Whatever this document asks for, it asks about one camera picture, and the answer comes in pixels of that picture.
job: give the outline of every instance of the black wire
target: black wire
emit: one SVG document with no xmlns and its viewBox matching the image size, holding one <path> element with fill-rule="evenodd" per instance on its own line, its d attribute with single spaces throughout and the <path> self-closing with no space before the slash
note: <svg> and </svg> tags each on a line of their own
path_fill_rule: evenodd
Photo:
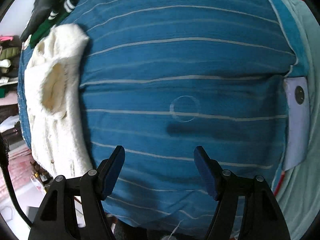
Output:
<svg viewBox="0 0 320 240">
<path fill-rule="evenodd" d="M 22 211 L 22 209 L 21 209 L 21 207 L 20 207 L 20 205 L 18 203 L 16 194 L 14 192 L 13 185 L 12 185 L 12 182 L 11 182 L 11 178 L 10 178 L 8 167 L 1 166 L 1 170 L 2 170 L 2 173 L 3 173 L 3 178 L 4 178 L 4 181 L 5 181 L 5 185 L 7 186 L 7 189 L 8 189 L 8 192 L 9 192 L 9 196 L 11 198 L 11 201 L 12 201 L 12 204 L 13 204 L 14 208 L 16 209 L 18 214 L 21 216 L 21 218 L 27 223 L 27 225 L 29 227 L 32 227 L 32 222 L 26 216 L 26 214 Z"/>
</svg>

